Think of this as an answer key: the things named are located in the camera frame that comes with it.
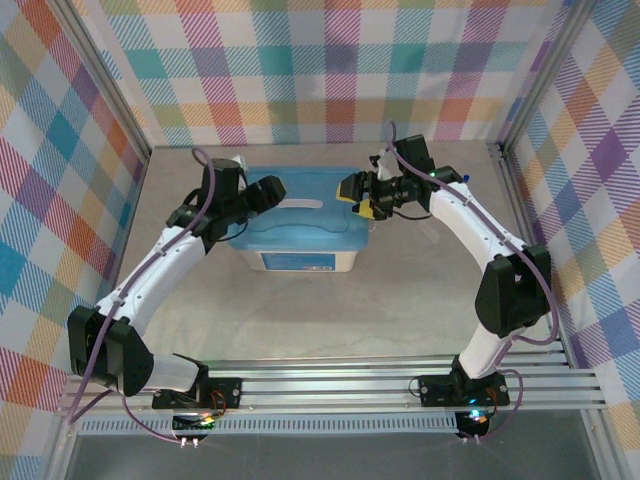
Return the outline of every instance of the blue plastic container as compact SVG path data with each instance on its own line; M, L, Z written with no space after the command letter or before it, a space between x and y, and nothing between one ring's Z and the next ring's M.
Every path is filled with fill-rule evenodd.
M369 221L336 199L351 167L253 168L249 183L279 177L287 190L282 203L249 221L229 244L254 270L347 272L369 241ZM233 235L239 229L229 229Z

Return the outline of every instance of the metal extrusion bar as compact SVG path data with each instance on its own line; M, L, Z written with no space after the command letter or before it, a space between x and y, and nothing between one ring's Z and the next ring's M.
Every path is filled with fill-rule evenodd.
M211 377L243 378L240 408L228 415L443 412L460 409L421 407L420 400L409 393L409 382L417 375L447 374L451 359L441 356L220 361L209 363L209 367ZM546 351L511 353L503 366L515 368L523 376L523 409L580 410L605 406L593 371L569 368L560 342ZM508 375L506 379L513 405L519 384L514 376ZM68 383L60 402L63 410L69 407L79 381L73 378ZM81 406L101 391L102 387L90 384ZM139 412L151 412L152 395L143 392L131 397L129 404ZM122 405L119 397L109 396L93 411L121 414Z
M516 118L513 120L511 128L507 132L504 140L505 151L510 152L515 148L524 131L531 123L536 109L542 102L547 89L558 75L564 60L569 54L569 50L571 50L595 4L596 0L580 0L574 2L571 6L567 19L551 45L549 54L531 87L529 95L525 98L516 114Z
M127 101L111 76L98 48L70 0L47 0L69 40L78 51L82 63L91 74L110 110L123 127L131 145L145 163L151 158L151 145L138 125Z

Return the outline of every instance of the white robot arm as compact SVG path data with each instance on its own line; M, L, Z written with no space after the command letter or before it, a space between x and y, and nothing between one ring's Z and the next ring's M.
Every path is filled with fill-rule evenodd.
M398 160L402 175L389 177L382 158L384 151L381 151L379 156L370 158L377 172L363 171L347 177L340 184L337 196L355 203L355 213L378 221L392 217L395 208L417 201L426 212L447 225L469 250L483 272L475 301L480 324L467 348L456 356L447 378L421 378L420 381L430 392L429 398L421 395L424 406L475 402L478 394L486 397L487 388L506 389L506 386L500 388L504 386L504 378L496 372L496 366L513 338L549 311L542 286L522 260L522 256L530 260L548 285L549 253L544 246L528 246L510 234L478 204L455 170L436 168L422 135L399 140L393 146L393 153L411 169ZM427 181L422 176L435 181ZM507 404L508 396L498 402Z
M202 187L171 214L139 266L95 308L79 306L69 315L74 373L126 397L143 389L163 390L181 394L183 406L215 404L205 365L177 354L154 355L142 336L160 303L224 240L228 227L275 207L286 192L273 176L247 185L244 164L237 159L216 159L211 167L212 172L203 170Z

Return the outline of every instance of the plaid fabric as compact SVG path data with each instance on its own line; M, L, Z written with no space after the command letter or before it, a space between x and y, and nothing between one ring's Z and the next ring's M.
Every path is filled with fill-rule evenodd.
M0 478L29 479L66 317L115 275L143 164L45 0L0 2Z
M640 1L598 2L516 149L580 366L640 478Z
M561 0L75 3L145 132L170 146L372 141L388 118L401 136L495 139L546 53L534 61L539 30L553 27L548 47L566 13Z

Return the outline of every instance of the purple cable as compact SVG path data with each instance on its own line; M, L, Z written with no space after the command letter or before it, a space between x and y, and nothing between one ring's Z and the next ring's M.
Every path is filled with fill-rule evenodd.
M390 120L389 122L387 122L387 126L391 126L393 132L395 132L395 130L396 130L395 129L395 122L393 120ZM531 260L529 260L529 257L527 257L524 253L522 253L522 251L520 251L520 249L517 248L513 243L511 243L509 240L507 240L507 237L500 231L500 229L498 227L496 227L496 225L494 225L494 223L491 220L489 220L489 218L482 212L482 210L480 210L480 208L478 208L478 206L475 204L475 202L468 201L467 197L465 197L463 194L461 194L460 192L458 192L454 188L451 188L449 185L444 183L442 180L439 180L439 179L437 179L435 177L431 177L431 176L427 175L425 172L422 172L422 171L418 170L417 168L409 165L409 163L404 158L402 158L402 155L400 155L396 151L396 149L393 147L393 142L395 141L395 138L393 138L393 137L395 137L395 135L391 139L389 138L389 128L387 128L387 132L386 133L387 133L387 135L386 135L387 147L393 153L393 155L396 157L396 160L398 162L400 162L400 164L402 166L404 166L407 170L409 170L413 174L419 176L423 180L426 180L428 182L431 182L431 183L437 185L438 187L440 187L441 189L445 190L446 192L449 192L451 195L456 197L458 200L464 202L467 205L467 207L469 207L473 211L473 213L475 213L478 216L478 218L482 221L482 223L484 223L487 226L487 228L489 228L489 230L491 230L498 237L500 242L502 242L510 250L512 250L516 255L518 255L520 260L522 260L522 262L529 268L529 270L531 270L531 273L533 273L533 275L536 277L536 280L540 284L540 287L542 288L542 291L544 292L544 295L547 298L547 302L549 303L549 308L551 309L551 319L552 319L551 320L551 333L550 333L549 337L544 339L544 340L535 340L535 339L532 339L532 338L523 337L521 335L515 335L513 337L513 339L514 340L522 340L523 342L529 343L531 345L538 345L538 346L549 345L550 343L555 341L555 339L558 337L558 330L560 328L560 320L559 320L559 315L558 315L558 304L556 303L556 300L555 300L553 294L551 293L551 289L549 288L549 285L547 285L547 282L544 279L544 277L542 276L542 273L540 272L540 270L538 270L538 268L533 264L533 262Z
M80 400L82 399L82 396L84 395L84 392L87 389L87 385L89 384L89 380L91 379L91 374L93 373L93 369L96 366L96 362L98 360L98 353L100 352L100 347L101 347L102 343L104 342L104 337L107 334L107 330L109 330L109 326L111 325L111 321L113 320L113 317L115 316L116 312L118 311L118 308L120 308L120 305L122 304L121 299L124 299L127 296L127 293L129 292L129 290L131 290L131 287L135 284L135 282L140 278L140 276L142 276L142 274L158 258L160 258L161 256L166 255L167 250L169 250L173 245L175 245L177 242L179 242L185 235L189 234L196 227L198 222L200 222L202 217L207 212L207 209L211 205L211 201L213 200L213 192L215 190L215 179L216 179L216 173L215 173L215 168L213 166L213 161L211 160L211 157L209 157L207 152L205 152L204 150L202 150L199 147L193 147L191 149L191 155L193 155L193 158L200 165L205 165L205 163L196 156L196 153L199 153L200 155L202 155L204 157L204 162L206 162L206 167L209 169L209 192L207 193L207 198L206 198L206 200L204 202L204 205L198 211L198 213L193 218L193 220L189 223L189 225L187 225L187 227L185 229L183 229L178 235L176 235L169 242L167 242L167 244L164 247L162 247L162 249L161 249L162 253L156 252L151 257L149 257L147 259L147 261L145 261L131 275L131 278L129 279L129 281L122 287L122 290L119 293L119 295L120 295L119 299L116 300L113 303L113 306L109 310L109 313L107 314L104 322L102 323L102 327L100 328L100 331L98 332L98 335L96 336L96 340L95 340L95 343L93 345L93 349L91 350L91 355L89 356L89 361L87 362L87 368L86 368L86 370L84 372L84 375L82 376L82 382L80 382L80 386L78 387L78 392L76 393L75 397L73 398L73 402L71 402L71 406L69 407L69 413L67 414L67 417L66 417L66 422L67 422L68 425L71 425L72 423L76 422L91 407L93 407L96 403L98 403L100 400L102 400L104 397L106 397L107 395L109 395L111 393L111 390L106 390L105 392L102 392L100 395L98 395L96 398L94 398L91 402L89 402L89 404L87 406L85 406L76 415L76 410L78 409L78 405L80 404ZM126 400L125 400L124 396L123 396L123 403L126 404ZM135 419L135 417L133 417L133 415L130 415L130 416L134 421L137 421L137 419Z
M392 129L391 138L389 137L389 126ZM478 216L478 218L482 221L482 223L484 223L487 226L487 228L489 228L489 230L491 230L498 237L500 242L502 242L504 245L507 246L507 248L513 251L516 255L518 255L518 257L527 266L527 268L531 270L531 273L533 273L533 275L536 277L536 280L540 284L540 287L542 288L542 291L544 292L544 295L547 298L547 302L549 303L549 308L551 309L551 332L549 334L549 337L544 340L535 340L533 338L524 337L522 335L514 335L512 338L512 341L522 340L525 343L529 343L531 345L537 345L537 346L549 345L550 343L555 341L555 339L558 336L558 330L560 329L558 304L556 303L555 297L551 292L549 285L547 284L546 280L544 279L538 267L536 267L534 263L529 259L529 257L527 257L524 253L522 253L522 251L520 251L519 248L517 248L513 243L511 243L511 241L507 240L507 237L500 231L498 227L496 227L496 225L491 220L489 220L489 218L482 212L482 210L480 210L480 208L478 208L478 206L474 202L468 201L463 194L461 194L454 188L451 188L442 180L431 177L427 175L425 172L422 172L417 168L409 165L409 163L404 158L402 158L402 155L400 155L393 146L393 142L395 142L395 136L396 136L395 132L396 132L395 122L393 120L390 120L389 122L387 122L385 137L387 141L387 148L389 149L389 151L393 153L393 155L396 157L396 160L413 174L417 175L423 180L426 180L428 182L431 182L437 185L438 187L445 190L446 192L449 192L458 200L461 200L466 206L468 206L471 209L471 211L473 211L473 213L475 213ZM513 344L512 341L505 344L505 346L498 353L496 360L494 362L494 366L496 367L496 369L500 364L500 362L502 361L502 359L504 358L504 356L507 354L507 351L511 348L511 345ZM520 373L518 373L516 370L513 370L513 369L498 370L498 372L501 374L512 373L516 375L518 377L518 383L520 384L520 391L518 392L518 398L513 406L513 410L511 411L507 419L504 421L504 423L500 425L500 427L498 427L498 429L496 429L495 431L485 435L483 439L493 437L497 432L501 431L503 428L505 428L505 426L509 425L513 421L513 417L515 416L515 414L518 412L520 405L522 405L522 397L524 394L524 382L522 380L522 375L520 375Z
M520 375L520 372L512 368L508 368L505 370L498 370L498 373L500 373L501 375L505 375L507 373L511 373L515 375L518 378L518 384L519 384L520 390L518 391L518 398L516 399L516 403L513 404L513 410L509 412L509 416L505 419L504 422L502 422L502 425L496 428L493 432L490 432L484 435L482 437L482 441L489 440L495 437L498 433L500 433L502 430L507 428L507 426L513 421L513 418L516 416L516 413L518 413L518 410L522 405L522 397L524 396L524 381L522 380L522 375Z
M136 425L138 425L141 429L149 432L151 435L153 435L156 438L159 438L160 440L164 440L166 442L171 442L171 443L177 443L178 445L182 444L182 442L177 438L171 438L171 437L167 437L166 435L162 435L161 433L156 432L155 430L147 427L144 423L142 423L141 420L136 418L131 412L131 410L129 410L129 405L127 405L127 397L125 397L124 395L122 396L122 407L124 408L124 411L127 412L127 415L129 415L129 418L133 420L133 422Z

